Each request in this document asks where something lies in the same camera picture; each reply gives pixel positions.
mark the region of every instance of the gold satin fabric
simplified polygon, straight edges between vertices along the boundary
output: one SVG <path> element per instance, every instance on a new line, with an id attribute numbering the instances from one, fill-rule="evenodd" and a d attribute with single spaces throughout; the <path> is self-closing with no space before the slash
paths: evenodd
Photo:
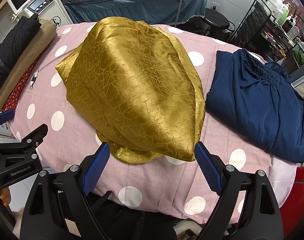
<path id="1" fill-rule="evenodd" d="M 205 115 L 203 90 L 174 36 L 145 22 L 105 18 L 56 69 L 67 100 L 118 160 L 195 159 Z"/>

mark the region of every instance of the folded clothing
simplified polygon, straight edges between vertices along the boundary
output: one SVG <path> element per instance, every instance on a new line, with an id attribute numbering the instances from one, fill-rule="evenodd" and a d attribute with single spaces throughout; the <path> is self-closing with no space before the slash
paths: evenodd
<path id="1" fill-rule="evenodd" d="M 176 37 L 145 22 L 108 17 L 55 68 L 68 102 L 118 160 L 195 160 L 205 102 L 201 80 Z"/>
<path id="2" fill-rule="evenodd" d="M 245 49 L 217 52 L 206 110 L 271 154 L 304 162 L 304 99 L 275 62 Z"/>
<path id="3" fill-rule="evenodd" d="M 0 89 L 0 111 L 18 82 L 22 84 L 22 76 L 56 36 L 55 23 L 44 19 L 40 19 L 39 23 L 42 26 L 26 46 Z"/>
<path id="4" fill-rule="evenodd" d="M 0 89 L 18 58 L 41 27 L 38 15 L 22 18 L 0 44 Z"/>
<path id="5" fill-rule="evenodd" d="M 39 61 L 39 56 L 34 60 L 34 62 L 30 65 L 30 67 L 25 71 L 24 75 L 21 77 L 20 81 L 17 83 L 15 88 L 12 90 L 10 95 L 5 101 L 5 104 L 2 108 L 2 112 L 5 112 L 10 109 L 15 109 L 18 99 L 20 98 L 20 95 L 22 93 L 23 88 L 25 87 L 25 84 L 27 82 L 27 79 L 29 78 L 30 74 L 32 73 L 36 63 Z"/>

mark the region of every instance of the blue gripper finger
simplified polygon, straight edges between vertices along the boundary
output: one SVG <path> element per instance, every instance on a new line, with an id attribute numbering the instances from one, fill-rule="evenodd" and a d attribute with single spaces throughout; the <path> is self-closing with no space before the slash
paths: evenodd
<path id="1" fill-rule="evenodd" d="M 82 193 L 87 196 L 89 192 L 92 192 L 110 158 L 110 147 L 107 143 L 103 143 L 103 147 L 100 147 L 100 152 L 92 162 L 84 175 L 84 184 L 82 187 Z"/>
<path id="2" fill-rule="evenodd" d="M 14 118 L 15 111 L 14 109 L 7 110 L 0 113 L 0 125 L 12 120 Z"/>
<path id="3" fill-rule="evenodd" d="M 221 174 L 216 169 L 210 156 L 206 153 L 205 149 L 199 142 L 194 146 L 194 156 L 210 189 L 220 195 L 223 190 Z"/>

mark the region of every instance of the navy blue garment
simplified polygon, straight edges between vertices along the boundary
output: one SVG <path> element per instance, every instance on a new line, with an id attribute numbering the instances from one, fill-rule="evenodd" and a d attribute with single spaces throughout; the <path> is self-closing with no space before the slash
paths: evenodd
<path id="1" fill-rule="evenodd" d="M 264 65 L 245 49 L 218 51 L 205 106 L 257 147 L 304 162 L 304 99 L 279 64 Z"/>

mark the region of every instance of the elastic waistband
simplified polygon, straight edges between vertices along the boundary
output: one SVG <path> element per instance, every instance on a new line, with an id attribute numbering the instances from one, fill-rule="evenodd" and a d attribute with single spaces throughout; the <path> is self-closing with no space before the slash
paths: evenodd
<path id="1" fill-rule="evenodd" d="M 304 100 L 304 98 L 294 89 L 294 87 L 292 87 L 292 85 L 283 76 L 281 76 L 279 73 L 276 73 L 272 69 L 269 69 L 268 66 L 262 64 L 258 59 L 252 57 L 252 55 L 246 49 L 242 49 L 240 51 L 242 54 L 245 55 L 245 59 L 248 62 L 248 67 L 251 72 L 260 76 L 272 85 L 283 85 L 289 90 L 294 91 L 298 99 Z"/>

